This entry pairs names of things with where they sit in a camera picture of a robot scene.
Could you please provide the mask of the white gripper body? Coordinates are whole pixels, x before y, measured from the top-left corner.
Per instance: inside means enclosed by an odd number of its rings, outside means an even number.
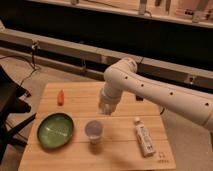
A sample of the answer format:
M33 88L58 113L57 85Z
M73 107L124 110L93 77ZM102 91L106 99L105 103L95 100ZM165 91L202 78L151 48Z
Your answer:
M118 102L108 97L104 90L100 91L98 109L99 113L103 115L111 115L115 110Z

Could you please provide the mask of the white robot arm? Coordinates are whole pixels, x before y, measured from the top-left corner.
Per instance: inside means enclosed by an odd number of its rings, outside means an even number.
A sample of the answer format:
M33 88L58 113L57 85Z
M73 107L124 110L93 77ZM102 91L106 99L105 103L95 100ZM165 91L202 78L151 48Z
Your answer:
M111 115L124 91L145 98L181 115L213 133L213 95L145 78L137 74L137 63L123 58L104 72L105 84L100 90L99 110Z

